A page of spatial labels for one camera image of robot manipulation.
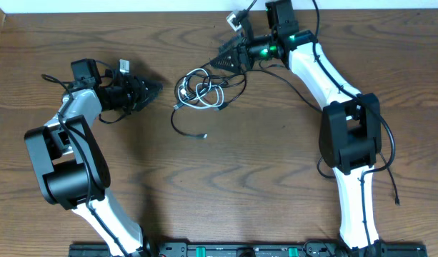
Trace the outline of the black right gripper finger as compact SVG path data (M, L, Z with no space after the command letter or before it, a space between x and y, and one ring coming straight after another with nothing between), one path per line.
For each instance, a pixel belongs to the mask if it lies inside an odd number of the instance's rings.
M241 46L246 42L246 37L242 34L238 34L236 36L233 36L228 40L228 42L224 43L219 47L219 52L226 52L231 49L235 49L236 47Z
M219 52L217 57L210 61L210 65L215 69L223 69L234 74L240 74L242 72L237 48Z

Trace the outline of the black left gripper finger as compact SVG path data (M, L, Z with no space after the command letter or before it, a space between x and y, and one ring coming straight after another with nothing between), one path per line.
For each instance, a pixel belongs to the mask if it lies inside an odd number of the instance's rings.
M160 81L155 81L147 78L138 79L141 90L146 94L157 94L163 89L163 84Z
M144 91L137 95L134 102L134 110L141 111L159 95L158 91Z

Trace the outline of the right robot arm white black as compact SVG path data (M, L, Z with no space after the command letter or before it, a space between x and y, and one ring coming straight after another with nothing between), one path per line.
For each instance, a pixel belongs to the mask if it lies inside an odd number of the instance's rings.
M373 254L372 177L382 149L380 103L348 83L324 55L316 32L300 30L290 1L265 4L270 32L255 36L249 10L233 11L227 22L237 36L224 44L211 66L232 73L257 61L279 59L309 89L321 113L319 150L339 189L339 235L353 252Z

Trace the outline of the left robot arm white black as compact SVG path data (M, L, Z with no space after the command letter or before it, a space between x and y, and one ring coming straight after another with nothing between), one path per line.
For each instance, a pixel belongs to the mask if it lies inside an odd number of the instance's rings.
M91 127L104 111L124 116L142 110L163 89L158 81L129 72L129 62L108 66L81 59L71 63L73 81L61 85L61 107L43 126L24 135L31 165L44 199L86 220L107 244L110 256L158 256L159 249L121 207L110 189L111 177Z

